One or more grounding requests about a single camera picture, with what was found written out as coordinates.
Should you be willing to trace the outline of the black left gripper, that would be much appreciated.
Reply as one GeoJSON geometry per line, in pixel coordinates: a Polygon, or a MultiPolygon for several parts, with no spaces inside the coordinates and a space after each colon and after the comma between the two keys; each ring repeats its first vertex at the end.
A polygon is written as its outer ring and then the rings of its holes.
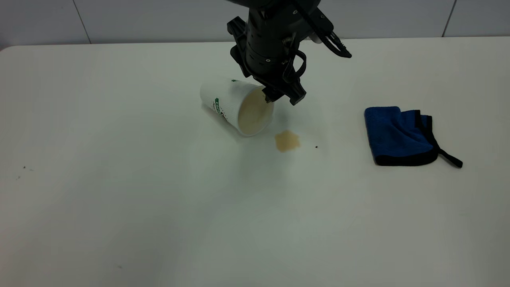
{"type": "Polygon", "coordinates": [[[235,40],[231,56],[245,77],[252,76],[265,86],[266,103],[284,94],[292,106],[304,99],[300,77],[291,78],[299,42],[306,37],[306,23],[298,13],[277,12],[265,18],[262,12],[250,10],[246,22],[236,17],[227,23],[227,31],[235,40]]]}

